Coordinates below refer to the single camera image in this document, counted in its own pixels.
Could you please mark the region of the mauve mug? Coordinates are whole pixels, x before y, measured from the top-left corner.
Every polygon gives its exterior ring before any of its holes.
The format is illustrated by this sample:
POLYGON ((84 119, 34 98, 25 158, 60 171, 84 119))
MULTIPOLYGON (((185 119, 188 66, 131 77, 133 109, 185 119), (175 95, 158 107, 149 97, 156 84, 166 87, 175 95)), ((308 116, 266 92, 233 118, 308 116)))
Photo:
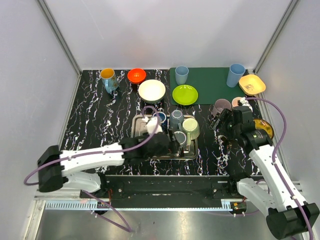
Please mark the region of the mauve mug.
POLYGON ((230 110, 231 108, 232 108, 232 105, 227 99, 224 99, 224 98, 218 99, 214 103, 213 109, 211 111, 212 119, 214 120, 216 116, 220 115, 224 109, 230 110))

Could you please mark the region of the pink mug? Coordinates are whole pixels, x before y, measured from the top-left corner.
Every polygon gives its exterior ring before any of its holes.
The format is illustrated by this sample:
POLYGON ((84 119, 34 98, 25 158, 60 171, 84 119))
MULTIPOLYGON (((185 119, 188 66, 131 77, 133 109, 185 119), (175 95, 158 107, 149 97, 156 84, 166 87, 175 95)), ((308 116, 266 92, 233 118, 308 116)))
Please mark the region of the pink mug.
POLYGON ((238 107, 238 106, 242 106, 244 99, 245 99, 244 97, 235 97, 231 102, 232 108, 235 108, 235 107, 238 107))

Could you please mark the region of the dark grey mug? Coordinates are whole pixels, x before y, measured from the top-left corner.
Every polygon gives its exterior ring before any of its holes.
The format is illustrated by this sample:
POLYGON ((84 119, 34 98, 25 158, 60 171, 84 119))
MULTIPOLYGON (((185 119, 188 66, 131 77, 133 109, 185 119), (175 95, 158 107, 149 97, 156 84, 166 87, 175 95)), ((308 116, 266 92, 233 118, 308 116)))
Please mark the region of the dark grey mug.
POLYGON ((179 157, 183 158, 185 156, 185 150, 187 149, 187 136, 182 131, 175 131, 174 137, 175 140, 178 142, 179 157))

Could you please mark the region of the navy blue mug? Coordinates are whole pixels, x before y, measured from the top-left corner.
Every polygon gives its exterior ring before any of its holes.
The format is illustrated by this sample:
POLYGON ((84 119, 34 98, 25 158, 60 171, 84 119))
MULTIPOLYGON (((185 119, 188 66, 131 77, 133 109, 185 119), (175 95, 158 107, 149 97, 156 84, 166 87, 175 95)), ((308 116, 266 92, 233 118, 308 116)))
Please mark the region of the navy blue mug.
POLYGON ((157 113, 154 113, 152 115, 152 120, 155 120, 155 122, 157 122, 156 117, 159 117, 160 119, 160 123, 159 126, 156 129, 156 133, 164 133, 168 130, 168 118, 167 115, 164 114, 161 111, 158 111, 157 113))

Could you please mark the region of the blue-grey mug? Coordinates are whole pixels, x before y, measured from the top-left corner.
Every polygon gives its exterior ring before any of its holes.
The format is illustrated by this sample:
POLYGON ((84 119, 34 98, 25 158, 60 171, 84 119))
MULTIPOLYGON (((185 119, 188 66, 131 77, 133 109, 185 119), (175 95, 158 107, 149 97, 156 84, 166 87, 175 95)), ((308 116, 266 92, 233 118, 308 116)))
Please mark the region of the blue-grey mug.
POLYGON ((184 115, 181 110, 174 110, 169 116, 169 129, 172 132, 182 131, 182 124, 184 121, 184 115))

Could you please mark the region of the light green mug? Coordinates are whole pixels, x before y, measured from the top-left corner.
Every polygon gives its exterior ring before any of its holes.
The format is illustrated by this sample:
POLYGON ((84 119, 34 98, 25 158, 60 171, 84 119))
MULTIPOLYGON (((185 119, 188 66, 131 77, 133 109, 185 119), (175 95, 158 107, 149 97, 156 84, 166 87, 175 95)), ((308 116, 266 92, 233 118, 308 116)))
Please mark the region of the light green mug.
POLYGON ((182 130, 186 134, 188 146, 191 144, 191 141, 196 140, 200 135, 199 123, 193 118, 187 118, 183 121, 182 130))

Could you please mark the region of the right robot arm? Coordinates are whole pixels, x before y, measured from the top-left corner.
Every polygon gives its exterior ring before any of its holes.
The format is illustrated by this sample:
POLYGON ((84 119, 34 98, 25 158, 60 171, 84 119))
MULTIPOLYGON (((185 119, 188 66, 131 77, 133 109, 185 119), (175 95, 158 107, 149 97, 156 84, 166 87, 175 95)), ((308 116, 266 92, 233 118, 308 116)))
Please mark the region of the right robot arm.
POLYGON ((320 215, 315 203, 308 203, 286 173, 275 152, 272 139, 264 129, 256 128, 248 106, 223 109, 212 126, 228 140, 236 141, 259 168, 271 193, 259 187, 249 174, 228 171, 228 195, 245 197, 265 216, 271 234, 278 240, 312 232, 320 215))

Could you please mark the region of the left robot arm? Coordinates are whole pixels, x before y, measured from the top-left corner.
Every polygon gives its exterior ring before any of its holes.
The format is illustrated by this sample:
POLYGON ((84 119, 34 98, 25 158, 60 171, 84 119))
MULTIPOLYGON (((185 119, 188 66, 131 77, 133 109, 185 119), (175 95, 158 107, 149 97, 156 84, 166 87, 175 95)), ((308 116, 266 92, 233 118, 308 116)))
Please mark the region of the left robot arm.
POLYGON ((103 198, 108 193, 107 184, 97 174, 86 173, 86 170, 138 164, 153 157, 177 153, 178 149, 176 138, 161 132, 79 151, 60 151, 58 145, 52 145, 37 161, 38 190, 50 193, 67 187, 103 198))

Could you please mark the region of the blue butterfly mug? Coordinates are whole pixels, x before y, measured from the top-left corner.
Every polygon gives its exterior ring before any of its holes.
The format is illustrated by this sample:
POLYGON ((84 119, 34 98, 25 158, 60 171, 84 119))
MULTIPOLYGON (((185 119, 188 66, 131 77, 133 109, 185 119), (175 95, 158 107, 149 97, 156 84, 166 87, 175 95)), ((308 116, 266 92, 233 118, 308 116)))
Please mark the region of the blue butterfly mug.
POLYGON ((112 68, 103 69, 100 72, 100 78, 103 82, 105 90, 109 94, 112 94, 112 92, 115 91, 119 86, 116 73, 112 68))

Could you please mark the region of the black yellow patterned plate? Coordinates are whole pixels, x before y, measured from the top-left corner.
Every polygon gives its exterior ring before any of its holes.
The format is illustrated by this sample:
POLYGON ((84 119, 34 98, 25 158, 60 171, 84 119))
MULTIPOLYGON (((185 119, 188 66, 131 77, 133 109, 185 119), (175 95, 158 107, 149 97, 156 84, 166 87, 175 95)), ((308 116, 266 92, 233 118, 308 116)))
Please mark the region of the black yellow patterned plate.
POLYGON ((254 118, 254 125, 257 130, 265 130, 268 136, 273 139, 274 138, 274 129, 269 122, 263 120, 261 118, 254 118))

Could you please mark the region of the dark green mat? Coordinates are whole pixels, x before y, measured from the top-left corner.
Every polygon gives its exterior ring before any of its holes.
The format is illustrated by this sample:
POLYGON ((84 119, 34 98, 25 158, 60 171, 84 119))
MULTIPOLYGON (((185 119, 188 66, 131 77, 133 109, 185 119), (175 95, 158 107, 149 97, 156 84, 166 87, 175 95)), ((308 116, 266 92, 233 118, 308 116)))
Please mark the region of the dark green mat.
POLYGON ((244 97, 245 93, 236 85, 228 87, 228 67, 191 67, 186 84, 198 92, 195 105, 212 105, 218 99, 232 101, 236 97, 244 97))

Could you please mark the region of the lime green plate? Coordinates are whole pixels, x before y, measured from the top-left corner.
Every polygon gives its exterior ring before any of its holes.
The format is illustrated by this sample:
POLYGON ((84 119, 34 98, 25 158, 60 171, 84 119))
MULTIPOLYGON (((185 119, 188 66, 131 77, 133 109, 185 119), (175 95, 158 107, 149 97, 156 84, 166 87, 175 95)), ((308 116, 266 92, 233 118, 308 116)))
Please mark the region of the lime green plate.
POLYGON ((173 102, 177 105, 189 106, 198 100, 198 91, 191 85, 182 84, 172 91, 173 102))

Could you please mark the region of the light blue cup right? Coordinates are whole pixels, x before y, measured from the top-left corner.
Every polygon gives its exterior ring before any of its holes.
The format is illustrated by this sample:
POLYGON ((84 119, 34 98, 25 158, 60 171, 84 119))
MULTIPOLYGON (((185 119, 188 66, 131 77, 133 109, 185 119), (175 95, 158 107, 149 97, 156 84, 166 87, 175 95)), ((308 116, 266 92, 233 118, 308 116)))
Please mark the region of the light blue cup right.
POLYGON ((244 75, 246 69, 239 63, 234 63, 229 67, 226 85, 230 88, 234 88, 241 77, 244 75))

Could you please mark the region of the light blue cup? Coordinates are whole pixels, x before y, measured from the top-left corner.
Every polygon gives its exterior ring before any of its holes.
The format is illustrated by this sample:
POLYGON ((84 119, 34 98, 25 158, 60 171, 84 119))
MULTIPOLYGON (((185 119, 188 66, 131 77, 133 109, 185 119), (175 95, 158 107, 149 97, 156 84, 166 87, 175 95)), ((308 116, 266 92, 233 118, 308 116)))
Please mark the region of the light blue cup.
POLYGON ((189 69, 186 66, 178 66, 175 68, 175 81, 178 85, 184 85, 187 81, 189 69))
POLYGON ((234 63, 229 67, 226 85, 230 88, 234 88, 241 77, 244 75, 246 69, 239 63, 234 63))

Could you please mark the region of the orange bowl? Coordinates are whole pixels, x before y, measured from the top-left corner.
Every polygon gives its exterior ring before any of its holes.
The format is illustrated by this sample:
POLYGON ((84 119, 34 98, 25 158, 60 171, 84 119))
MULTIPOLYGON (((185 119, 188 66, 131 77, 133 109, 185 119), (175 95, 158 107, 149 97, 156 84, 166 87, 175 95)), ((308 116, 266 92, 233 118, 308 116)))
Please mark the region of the orange bowl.
POLYGON ((133 84, 140 84, 142 83, 147 76, 147 73, 142 68, 133 68, 131 69, 128 74, 128 80, 133 84))

